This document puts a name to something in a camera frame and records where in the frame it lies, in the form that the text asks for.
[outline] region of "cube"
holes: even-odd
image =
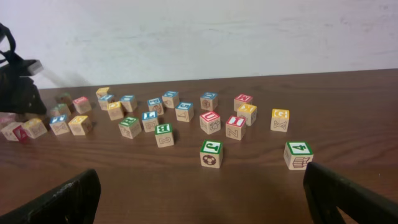
[[[207,134],[213,134],[221,130],[221,117],[214,111],[200,115],[200,128]]]
[[[246,118],[231,116],[225,124],[225,135],[231,139],[242,140],[246,133]]]
[[[305,170],[313,159],[313,152],[305,141],[288,141],[285,145],[284,159],[290,170]]]
[[[217,93],[205,93],[200,97],[200,108],[213,111],[218,105]]]
[[[108,104],[108,114],[111,121],[124,118],[124,112],[120,101]]]
[[[119,129],[122,133],[122,136],[131,139],[134,139],[142,131],[138,118],[132,117],[127,117],[122,120],[119,123]]]
[[[220,168],[223,160],[223,143],[205,140],[200,150],[200,163],[204,167]]]
[[[57,103],[65,103],[66,105],[72,105],[72,97],[69,93],[62,93],[55,97]]]
[[[122,107],[127,112],[133,112],[137,108],[137,100],[134,95],[126,95],[120,98]]]
[[[16,115],[15,114],[8,114],[0,118],[0,130],[5,128],[8,124],[15,122]]]
[[[108,110],[108,105],[114,102],[114,95],[104,95],[98,100],[101,110]]]
[[[155,131],[155,127],[159,125],[157,112],[151,111],[142,113],[142,125],[144,126],[145,132]]]
[[[11,122],[2,128],[1,132],[8,141],[24,141],[29,137],[22,125],[23,123],[21,122]]]
[[[272,109],[271,130],[287,132],[289,126],[290,111],[282,109]]]
[[[52,116],[60,116],[63,114],[66,114],[68,116],[71,115],[69,107],[66,103],[60,103],[57,106],[55,106],[54,108],[51,109],[50,114]]]
[[[245,94],[240,94],[239,96],[235,97],[235,99],[234,99],[234,110],[237,111],[238,108],[244,103],[252,105],[253,104],[253,97],[252,96],[247,96]]]
[[[42,120],[39,118],[33,118],[26,121],[22,127],[25,129],[26,134],[32,139],[47,133],[47,128],[45,128]]]
[[[238,117],[246,118],[246,125],[251,126],[257,119],[257,106],[242,104],[238,108]]]
[[[69,122],[69,128],[75,136],[86,135],[93,129],[88,116],[76,116]]]
[[[175,108],[175,115],[177,121],[190,122],[193,118],[193,103],[181,102]]]
[[[180,103],[180,97],[176,91],[167,91],[163,94],[162,100],[167,108],[175,108]]]
[[[156,111],[157,115],[164,114],[163,103],[160,97],[148,100],[149,111]]]
[[[160,124],[155,127],[157,147],[174,145],[173,129],[171,124]]]
[[[110,95],[110,90],[109,87],[102,87],[99,88],[96,92],[97,98],[100,99],[101,97],[103,97],[104,95]]]
[[[67,122],[68,116],[66,114],[56,116],[50,120],[50,127],[55,135],[65,134],[70,132]]]
[[[73,100],[73,104],[75,105],[76,111],[80,114],[91,111],[90,101],[84,96]]]

